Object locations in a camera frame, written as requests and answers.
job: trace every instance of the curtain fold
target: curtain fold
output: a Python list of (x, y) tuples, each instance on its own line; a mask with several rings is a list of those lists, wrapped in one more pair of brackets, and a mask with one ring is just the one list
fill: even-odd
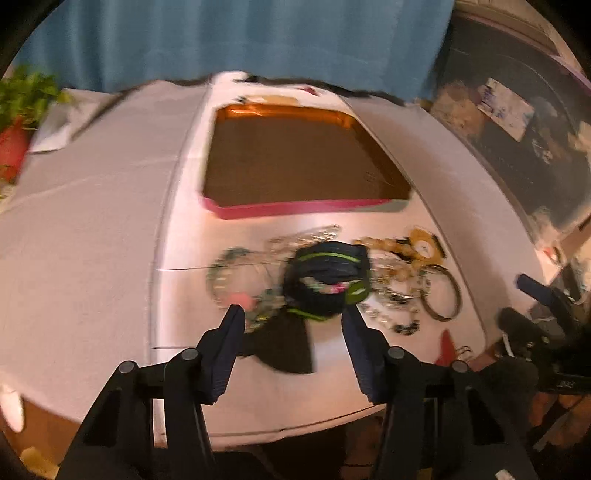
[(114, 92), (224, 70), (418, 96), (453, 0), (66, 0), (17, 63)]

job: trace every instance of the brown tray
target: brown tray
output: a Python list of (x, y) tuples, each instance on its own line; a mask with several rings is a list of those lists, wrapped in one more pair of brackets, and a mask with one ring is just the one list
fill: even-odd
[(351, 210), (408, 200), (410, 190), (344, 112), (260, 103), (217, 112), (202, 193), (221, 218)]

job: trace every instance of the gray fabric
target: gray fabric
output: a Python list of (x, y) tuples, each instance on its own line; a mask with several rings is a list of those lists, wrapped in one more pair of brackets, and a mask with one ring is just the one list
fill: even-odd
[(205, 91), (155, 82), (27, 160), (0, 215), (0, 381), (81, 420), (121, 361), (147, 363), (158, 233)]
[(474, 155), (421, 108), (403, 108), (380, 98), (343, 100), (423, 198), (453, 251), (487, 344), (496, 342), (499, 310), (512, 306), (525, 312), (532, 305), (515, 288), (515, 277), (526, 273), (544, 281), (534, 247), (510, 202)]

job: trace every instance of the person's foot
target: person's foot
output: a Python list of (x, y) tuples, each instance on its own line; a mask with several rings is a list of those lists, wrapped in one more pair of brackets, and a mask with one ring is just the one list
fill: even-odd
[(25, 411), (20, 394), (8, 385), (0, 385), (0, 410), (7, 425), (15, 432), (25, 427)]

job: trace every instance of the potted plant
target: potted plant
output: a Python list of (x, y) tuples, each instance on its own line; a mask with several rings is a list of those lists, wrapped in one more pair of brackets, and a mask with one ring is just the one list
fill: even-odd
[(13, 183), (20, 172), (32, 132), (37, 129), (50, 102), (68, 102), (55, 77), (16, 68), (0, 81), (0, 179)]

